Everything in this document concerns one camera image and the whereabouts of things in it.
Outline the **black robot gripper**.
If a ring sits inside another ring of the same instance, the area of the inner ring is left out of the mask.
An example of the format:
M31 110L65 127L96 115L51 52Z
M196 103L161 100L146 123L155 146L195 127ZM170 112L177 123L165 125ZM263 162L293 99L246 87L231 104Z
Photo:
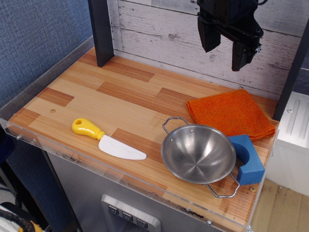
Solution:
M205 52L210 52L225 36L233 43L232 71L238 72L251 63L254 52L261 46L263 30L256 22L255 0L198 0L197 27Z

